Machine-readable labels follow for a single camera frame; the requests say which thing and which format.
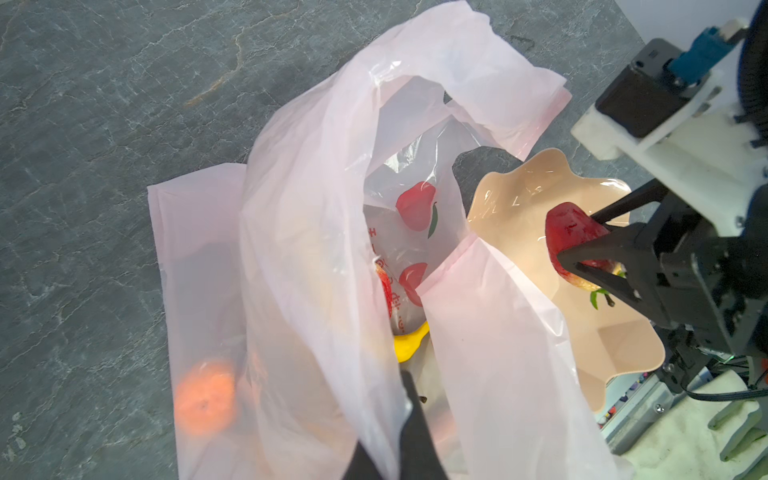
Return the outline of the red strawberry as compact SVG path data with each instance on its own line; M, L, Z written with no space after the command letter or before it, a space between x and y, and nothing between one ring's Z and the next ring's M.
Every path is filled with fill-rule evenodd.
M579 206L572 202L564 202L550 209L545 219L545 240L550 262L558 273L569 284L590 293L590 303L598 309L598 296L603 295L609 307L616 302L609 292L566 270L558 260L558 254L601 238L610 233L609 229L587 215Z

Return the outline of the yellow banana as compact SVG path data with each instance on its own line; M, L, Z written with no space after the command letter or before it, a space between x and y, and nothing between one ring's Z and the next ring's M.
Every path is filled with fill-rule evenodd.
M400 364L407 362L414 356L429 332L429 324L424 322L411 333L393 337L395 355Z

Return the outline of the orange tangerine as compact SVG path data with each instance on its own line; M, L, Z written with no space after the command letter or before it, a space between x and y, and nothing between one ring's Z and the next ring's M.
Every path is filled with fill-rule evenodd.
M236 417L235 394L233 367L204 362L186 375L174 393L176 425L194 436L225 430Z

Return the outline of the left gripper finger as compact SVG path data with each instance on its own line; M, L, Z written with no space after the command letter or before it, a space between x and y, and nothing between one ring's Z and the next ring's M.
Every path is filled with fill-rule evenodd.
M401 371L401 380L413 409L400 435L400 480L447 480L437 455L426 417L421 408L422 397L417 393L412 375ZM348 479L382 479L373 461L360 442L343 476Z

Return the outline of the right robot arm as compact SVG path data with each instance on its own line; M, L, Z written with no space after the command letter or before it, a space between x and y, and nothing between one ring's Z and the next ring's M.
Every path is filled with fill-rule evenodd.
M659 181L596 212L569 273L646 317L663 360L609 425L638 479L767 475L767 190L726 237Z

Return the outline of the pale strawberry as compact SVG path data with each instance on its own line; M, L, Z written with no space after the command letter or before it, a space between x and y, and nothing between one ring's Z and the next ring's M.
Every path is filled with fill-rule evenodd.
M388 316L391 317L393 314L393 292L392 292L391 280L389 278L389 275L381 265L376 263L375 267L376 267L376 273L382 284Z

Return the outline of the pink plastic bag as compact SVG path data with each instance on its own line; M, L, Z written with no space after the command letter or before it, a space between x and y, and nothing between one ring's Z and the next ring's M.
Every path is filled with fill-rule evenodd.
M343 479L362 444L399 479L409 372L447 476L624 479L566 321L472 233L452 167L525 159L570 100L464 2L389 31L278 110L246 164L153 185L174 393L230 364L236 417L186 434L182 479ZM388 316L375 264L389 275ZM430 332L400 364L393 337Z

